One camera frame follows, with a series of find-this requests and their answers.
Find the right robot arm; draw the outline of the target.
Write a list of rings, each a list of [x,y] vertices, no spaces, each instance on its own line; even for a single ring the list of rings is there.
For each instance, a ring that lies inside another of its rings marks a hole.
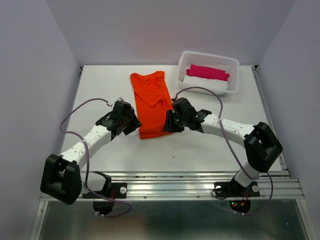
[[[204,109],[198,112],[168,110],[163,131],[181,133],[185,128],[224,138],[240,169],[222,190],[235,195],[242,195],[261,174],[267,174],[283,151],[280,141],[265,122],[256,125],[238,123],[223,119]],[[247,157],[245,164],[242,164],[236,156],[231,142],[245,149]]]

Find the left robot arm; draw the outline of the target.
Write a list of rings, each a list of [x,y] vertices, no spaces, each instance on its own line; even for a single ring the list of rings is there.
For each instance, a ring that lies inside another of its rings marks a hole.
[[[130,103],[118,100],[111,112],[101,117],[70,149],[47,157],[40,191],[67,205],[73,204],[85,189],[81,169],[103,146],[120,134],[128,135],[141,127]]]

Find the pink rolled t shirt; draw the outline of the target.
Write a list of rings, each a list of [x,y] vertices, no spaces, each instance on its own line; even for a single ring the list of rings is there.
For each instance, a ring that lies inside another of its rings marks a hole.
[[[186,74],[191,77],[200,77],[212,80],[217,79],[222,81],[228,81],[228,78],[230,77],[230,74],[225,70],[195,64],[190,65],[190,68],[186,70]]]

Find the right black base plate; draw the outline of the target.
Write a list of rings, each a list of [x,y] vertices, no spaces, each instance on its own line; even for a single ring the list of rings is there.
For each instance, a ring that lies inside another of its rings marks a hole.
[[[236,181],[220,181],[214,183],[212,195],[218,199],[259,197],[260,190],[256,181],[251,182],[247,187],[241,186]]]

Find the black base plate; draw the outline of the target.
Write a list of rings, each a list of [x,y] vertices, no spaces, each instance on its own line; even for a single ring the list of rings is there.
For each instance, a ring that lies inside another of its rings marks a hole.
[[[95,192],[108,199],[125,199],[127,197],[127,183],[105,183],[101,190],[95,190]]]
[[[247,187],[241,186],[236,181],[220,181],[214,183],[212,195],[218,199],[259,197],[260,190],[256,181],[251,182]]]

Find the white plastic basket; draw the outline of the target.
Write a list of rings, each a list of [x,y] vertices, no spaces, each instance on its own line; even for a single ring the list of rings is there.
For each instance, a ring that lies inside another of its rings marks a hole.
[[[226,97],[239,89],[240,63],[231,57],[184,51],[178,62],[177,83],[181,89],[191,87],[191,92],[208,94],[202,87]]]

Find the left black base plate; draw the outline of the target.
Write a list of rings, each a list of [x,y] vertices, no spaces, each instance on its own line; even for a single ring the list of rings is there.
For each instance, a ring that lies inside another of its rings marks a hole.
[[[95,192],[108,199],[125,199],[127,197],[127,183],[105,183],[101,190],[95,190]]]

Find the white rolled t shirt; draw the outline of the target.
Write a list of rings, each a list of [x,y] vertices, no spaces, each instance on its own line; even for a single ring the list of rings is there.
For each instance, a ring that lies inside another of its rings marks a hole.
[[[228,89],[228,82],[219,79],[208,79],[185,75],[182,83],[188,87],[203,87],[212,91],[225,91]]]

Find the orange t shirt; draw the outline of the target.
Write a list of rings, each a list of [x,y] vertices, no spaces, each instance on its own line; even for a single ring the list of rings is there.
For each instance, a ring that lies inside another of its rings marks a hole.
[[[165,72],[156,71],[148,75],[132,73],[130,81],[133,88],[137,117],[142,123],[139,137],[142,140],[169,135],[163,128],[172,101],[165,81]]]

